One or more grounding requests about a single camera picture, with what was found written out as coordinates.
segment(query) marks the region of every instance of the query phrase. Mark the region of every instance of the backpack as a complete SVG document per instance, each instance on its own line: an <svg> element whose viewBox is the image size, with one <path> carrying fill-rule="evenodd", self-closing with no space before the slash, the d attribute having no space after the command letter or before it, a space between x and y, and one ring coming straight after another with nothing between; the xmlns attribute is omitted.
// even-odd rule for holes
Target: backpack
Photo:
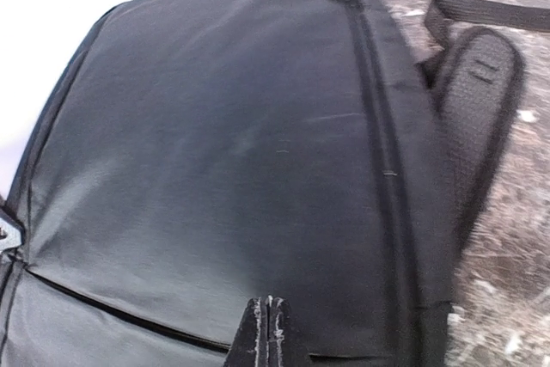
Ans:
<svg viewBox="0 0 550 367"><path fill-rule="evenodd" d="M421 65L380 0L109 10L2 207L2 366L443 365L523 79L449 19L510 8L433 0Z"/></svg>

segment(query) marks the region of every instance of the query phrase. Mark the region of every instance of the padded shoulder strap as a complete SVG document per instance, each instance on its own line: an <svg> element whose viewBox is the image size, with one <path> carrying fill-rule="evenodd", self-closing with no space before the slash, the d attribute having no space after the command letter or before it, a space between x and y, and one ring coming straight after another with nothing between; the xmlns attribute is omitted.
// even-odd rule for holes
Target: padded shoulder strap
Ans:
<svg viewBox="0 0 550 367"><path fill-rule="evenodd" d="M451 21L467 21L550 32L550 9L516 6L489 0L431 0L425 15L425 26L443 47L440 53L420 63L428 86L432 86L443 58L449 52Z"/></svg>
<svg viewBox="0 0 550 367"><path fill-rule="evenodd" d="M486 200L516 117L523 60L489 28L472 28L451 42L452 21L550 32L550 9L486 0L431 0L425 26L443 47L420 64L448 134L455 181L455 232L460 249Z"/></svg>

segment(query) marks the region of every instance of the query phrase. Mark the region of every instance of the backpack strap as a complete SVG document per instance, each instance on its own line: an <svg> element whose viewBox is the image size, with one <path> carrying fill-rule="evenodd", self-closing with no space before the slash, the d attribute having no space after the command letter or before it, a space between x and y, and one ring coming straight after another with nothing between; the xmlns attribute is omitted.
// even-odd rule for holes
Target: backpack strap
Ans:
<svg viewBox="0 0 550 367"><path fill-rule="evenodd" d="M449 36L451 21L550 32L550 9L489 0L431 0L424 24L443 50L419 64L429 87L433 85L441 63L452 46Z"/></svg>
<svg viewBox="0 0 550 367"><path fill-rule="evenodd" d="M516 117L523 59L503 35L483 27L449 36L452 21L550 32L550 9L486 0L431 0L425 26L443 47L420 64L446 130L455 187L455 233L467 245Z"/></svg>

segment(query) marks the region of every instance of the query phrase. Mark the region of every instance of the black backpack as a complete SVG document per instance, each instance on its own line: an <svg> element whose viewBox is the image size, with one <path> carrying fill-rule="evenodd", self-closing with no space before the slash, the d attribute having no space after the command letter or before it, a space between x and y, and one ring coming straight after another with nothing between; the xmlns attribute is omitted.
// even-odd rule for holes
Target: black backpack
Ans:
<svg viewBox="0 0 550 367"><path fill-rule="evenodd" d="M447 18L513 8L434 0L420 66L379 0L110 10L2 208L2 366L442 365L523 75Z"/></svg>

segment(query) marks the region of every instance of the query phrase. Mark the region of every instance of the zipper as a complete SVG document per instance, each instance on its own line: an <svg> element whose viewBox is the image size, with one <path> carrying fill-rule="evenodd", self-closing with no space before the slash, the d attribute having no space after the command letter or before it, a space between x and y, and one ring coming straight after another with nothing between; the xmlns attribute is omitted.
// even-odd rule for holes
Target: zipper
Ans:
<svg viewBox="0 0 550 367"><path fill-rule="evenodd" d="M378 208L388 231L385 244L393 251L387 261L388 324L387 342L397 351L398 365L421 365L419 320L415 309L419 304L416 287L416 259L413 229L406 200L400 154L381 69L376 60L372 32L364 16L361 0L339 0L345 5L354 40L357 67L362 87L364 110L372 136L372 165L376 177Z"/></svg>
<svg viewBox="0 0 550 367"><path fill-rule="evenodd" d="M157 333L163 337L186 342L187 344L204 348L206 350L210 350L214 352L223 352L223 353L229 350L229 344L222 343L220 341L211 340L211 339L206 339L204 337L198 337L189 333L184 333L175 328L163 326L162 324L156 323L154 321L145 320L136 315L126 313L123 310L111 307L110 305L107 305L105 303L101 303L97 300L94 300L93 298L86 297L60 284L54 283L47 278L41 277L40 275L31 272L30 269L27 269L27 273L32 275L36 279L38 279L41 283L48 285L49 287L63 293L64 295L72 297L77 301L79 301L80 303L84 303L95 309L99 309L107 314L112 315L113 317L121 321L132 324L133 326L141 327L145 330L151 331L153 333Z"/></svg>

